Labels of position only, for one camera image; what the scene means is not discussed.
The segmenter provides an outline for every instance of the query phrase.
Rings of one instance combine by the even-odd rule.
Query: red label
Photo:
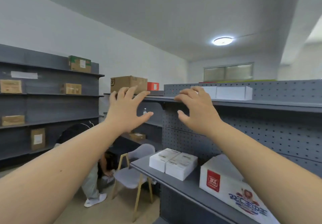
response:
[[[207,171],[207,186],[216,192],[219,192],[220,188],[220,175],[212,172],[211,170]]]

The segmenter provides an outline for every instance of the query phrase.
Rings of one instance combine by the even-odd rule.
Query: right hand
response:
[[[216,126],[223,123],[209,94],[202,87],[184,89],[175,96],[175,100],[183,102],[190,111],[190,116],[187,116],[178,110],[179,120],[196,133],[210,137]]]

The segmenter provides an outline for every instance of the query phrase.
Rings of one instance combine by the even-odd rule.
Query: chair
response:
[[[153,195],[152,195],[151,178],[140,173],[139,171],[135,170],[134,168],[130,169],[129,168],[130,159],[133,159],[133,158],[140,159],[144,156],[147,156],[147,155],[150,155],[153,153],[155,153],[154,146],[152,146],[150,144],[143,144],[143,145],[139,146],[139,148],[137,148],[129,153],[121,155],[118,170],[114,173],[115,183],[114,183],[114,187],[112,190],[112,199],[114,199],[114,192],[116,189],[117,182],[122,183],[126,188],[129,188],[129,189],[138,188],[138,194],[137,194],[137,199],[135,201],[132,222],[135,222],[135,220],[136,220],[136,213],[137,213],[138,204],[139,204],[141,186],[146,181],[148,181],[148,183],[149,183],[151,203],[153,203]],[[123,157],[126,157],[127,168],[121,169]]]

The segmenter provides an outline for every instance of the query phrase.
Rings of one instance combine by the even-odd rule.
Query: white label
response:
[[[39,145],[42,143],[42,134],[38,134],[34,136],[34,144]]]
[[[79,60],[79,66],[81,67],[81,68],[86,68],[86,60]]]
[[[38,73],[12,71],[11,77],[13,77],[13,78],[26,78],[26,79],[38,79]]]

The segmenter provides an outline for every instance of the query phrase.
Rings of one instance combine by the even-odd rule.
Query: window pane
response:
[[[226,81],[251,80],[253,64],[226,67]]]
[[[204,82],[223,81],[225,76],[225,67],[207,68],[204,70]]]

